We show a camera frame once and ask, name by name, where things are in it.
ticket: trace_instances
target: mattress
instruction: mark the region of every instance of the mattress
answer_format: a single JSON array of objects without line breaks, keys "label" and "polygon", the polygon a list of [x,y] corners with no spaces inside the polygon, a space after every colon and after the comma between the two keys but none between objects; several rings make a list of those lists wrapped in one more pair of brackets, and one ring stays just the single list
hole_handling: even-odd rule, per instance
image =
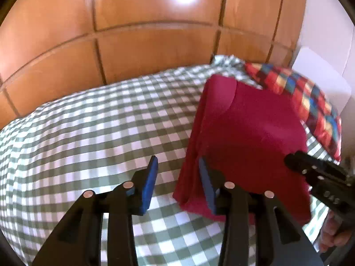
[{"label": "mattress", "polygon": [[[152,155],[159,173],[150,208],[133,216],[139,265],[217,265],[224,224],[184,212],[172,198],[203,86],[215,73],[260,88],[242,61],[216,56],[210,65],[170,69],[46,103],[0,132],[0,228],[26,265],[85,190],[113,190]],[[302,124],[308,153],[332,161]],[[311,209],[304,231],[314,241],[328,209],[315,198]],[[102,265],[107,225],[106,214]],[[253,265],[253,226],[249,234]]]}]

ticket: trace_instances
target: human hand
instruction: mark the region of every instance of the human hand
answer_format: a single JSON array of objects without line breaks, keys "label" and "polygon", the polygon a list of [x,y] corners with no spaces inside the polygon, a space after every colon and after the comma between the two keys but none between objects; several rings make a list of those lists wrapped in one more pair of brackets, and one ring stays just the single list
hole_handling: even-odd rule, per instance
[{"label": "human hand", "polygon": [[335,220],[334,212],[329,211],[327,218],[321,229],[319,250],[321,253],[326,252],[329,247],[344,246],[350,239],[352,230],[348,230],[335,235],[340,227],[340,223]]}]

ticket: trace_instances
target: red folded cloth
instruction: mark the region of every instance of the red folded cloth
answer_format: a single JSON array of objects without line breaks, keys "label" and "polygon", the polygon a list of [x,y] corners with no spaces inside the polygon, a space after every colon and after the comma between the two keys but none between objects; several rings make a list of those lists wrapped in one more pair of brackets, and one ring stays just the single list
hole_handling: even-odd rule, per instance
[{"label": "red folded cloth", "polygon": [[305,179],[283,162],[285,155],[307,151],[306,134],[290,99],[259,90],[234,78],[213,75],[206,82],[173,197],[183,210],[216,221],[207,207],[198,159],[253,193],[273,191],[294,218],[311,219]]}]

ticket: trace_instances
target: white wall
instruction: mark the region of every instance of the white wall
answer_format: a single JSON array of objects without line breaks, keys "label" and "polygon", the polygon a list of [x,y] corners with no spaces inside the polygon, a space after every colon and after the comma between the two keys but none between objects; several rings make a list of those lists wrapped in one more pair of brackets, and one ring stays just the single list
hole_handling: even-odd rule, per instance
[{"label": "white wall", "polygon": [[298,45],[326,60],[352,88],[341,113],[342,156],[355,154],[355,27],[338,0],[306,0]]}]

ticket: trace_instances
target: bed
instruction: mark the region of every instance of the bed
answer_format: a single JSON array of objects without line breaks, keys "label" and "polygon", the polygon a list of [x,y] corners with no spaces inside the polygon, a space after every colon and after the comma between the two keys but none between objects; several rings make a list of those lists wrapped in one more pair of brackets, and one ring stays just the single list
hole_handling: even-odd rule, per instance
[{"label": "bed", "polygon": [[[217,265],[223,223],[172,198],[203,85],[221,73],[260,88],[244,60],[289,65],[305,3],[17,0],[0,26],[0,227],[20,259],[83,191],[110,191],[156,155],[150,209],[133,221],[139,265]],[[304,128],[309,154],[331,160]],[[314,241],[327,208],[311,209]]]}]

